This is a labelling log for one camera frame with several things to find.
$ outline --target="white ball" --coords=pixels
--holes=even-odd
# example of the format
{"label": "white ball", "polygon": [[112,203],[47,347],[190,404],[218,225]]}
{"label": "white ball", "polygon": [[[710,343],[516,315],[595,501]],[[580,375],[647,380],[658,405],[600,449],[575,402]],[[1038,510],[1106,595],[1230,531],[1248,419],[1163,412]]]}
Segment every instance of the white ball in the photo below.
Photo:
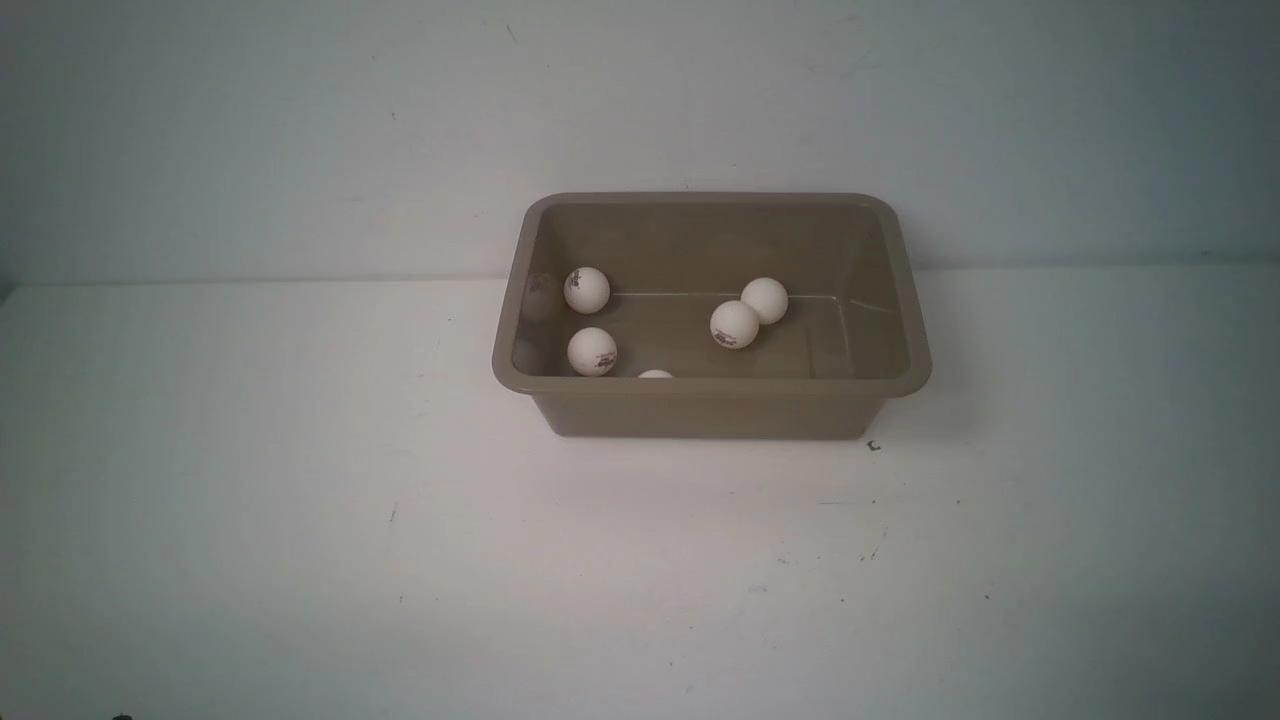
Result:
{"label": "white ball", "polygon": [[742,302],[755,310],[762,325],[772,325],[787,314],[787,288],[773,278],[755,278],[742,290]]}
{"label": "white ball", "polygon": [[746,302],[730,300],[712,313],[712,337],[722,347],[741,350],[760,332],[760,318]]}
{"label": "white ball", "polygon": [[579,268],[564,278],[564,302],[584,315],[609,301],[609,279],[595,268]]}
{"label": "white ball", "polygon": [[618,361],[618,343],[600,328],[582,328],[568,341],[568,364],[580,375],[598,378]]}

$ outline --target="white wall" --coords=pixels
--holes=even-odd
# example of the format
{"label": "white wall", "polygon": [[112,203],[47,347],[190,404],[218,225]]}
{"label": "white wall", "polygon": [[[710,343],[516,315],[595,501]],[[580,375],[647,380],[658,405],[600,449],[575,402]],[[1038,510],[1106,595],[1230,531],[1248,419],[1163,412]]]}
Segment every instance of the white wall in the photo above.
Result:
{"label": "white wall", "polygon": [[1262,0],[0,3],[0,278],[502,274],[539,196],[685,187],[872,192],[925,264],[1280,254]]}

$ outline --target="plastic tub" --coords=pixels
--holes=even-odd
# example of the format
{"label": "plastic tub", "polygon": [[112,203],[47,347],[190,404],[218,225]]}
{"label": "plastic tub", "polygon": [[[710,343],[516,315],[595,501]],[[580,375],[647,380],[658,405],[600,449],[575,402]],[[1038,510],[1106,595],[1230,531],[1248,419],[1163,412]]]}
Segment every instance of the plastic tub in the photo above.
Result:
{"label": "plastic tub", "polygon": [[[593,315],[562,295],[580,266],[612,284]],[[758,277],[786,286],[787,314],[726,350],[712,310]],[[618,343],[602,378],[577,377],[564,354],[590,325]],[[653,368],[675,379],[636,378]],[[525,215],[493,351],[498,380],[562,436],[852,439],[931,369],[897,217],[865,195],[543,199]]]}

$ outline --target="gray plastic bin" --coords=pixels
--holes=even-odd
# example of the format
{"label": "gray plastic bin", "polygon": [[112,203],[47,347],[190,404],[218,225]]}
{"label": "gray plastic bin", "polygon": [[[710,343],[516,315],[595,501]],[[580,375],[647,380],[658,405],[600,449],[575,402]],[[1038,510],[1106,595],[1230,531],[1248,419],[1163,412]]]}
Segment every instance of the gray plastic bin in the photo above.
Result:
{"label": "gray plastic bin", "polygon": [[[562,286],[594,266],[608,305],[579,315]],[[719,347],[712,310],[754,278],[790,307],[744,350]],[[618,343],[577,377],[568,338]],[[675,379],[640,379],[662,368]],[[932,369],[897,217],[865,195],[554,195],[525,215],[494,342],[498,380],[563,436],[852,439]]]}

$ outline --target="white table surface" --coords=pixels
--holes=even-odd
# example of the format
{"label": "white table surface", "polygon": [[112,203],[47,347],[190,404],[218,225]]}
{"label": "white table surface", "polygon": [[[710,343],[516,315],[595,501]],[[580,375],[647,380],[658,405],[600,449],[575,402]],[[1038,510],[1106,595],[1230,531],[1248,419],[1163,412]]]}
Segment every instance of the white table surface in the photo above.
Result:
{"label": "white table surface", "polygon": [[1280,712],[1280,268],[919,284],[878,451],[559,438],[498,281],[19,288],[0,714]]}

